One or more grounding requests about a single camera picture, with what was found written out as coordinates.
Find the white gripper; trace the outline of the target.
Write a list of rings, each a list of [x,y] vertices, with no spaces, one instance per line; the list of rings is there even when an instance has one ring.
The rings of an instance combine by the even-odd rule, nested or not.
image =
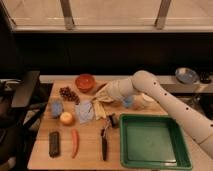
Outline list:
[[[104,102],[104,103],[111,103],[114,101],[113,98],[111,98],[107,92],[107,85],[103,84],[100,86],[98,91],[95,93],[93,96],[92,100],[97,100],[99,102]]]

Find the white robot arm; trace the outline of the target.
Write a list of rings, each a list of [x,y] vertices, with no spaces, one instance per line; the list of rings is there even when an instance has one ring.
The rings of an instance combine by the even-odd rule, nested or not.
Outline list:
[[[155,75],[140,70],[125,79],[113,80],[94,96],[100,102],[120,101],[144,93],[159,105],[213,159],[213,121],[166,91]]]

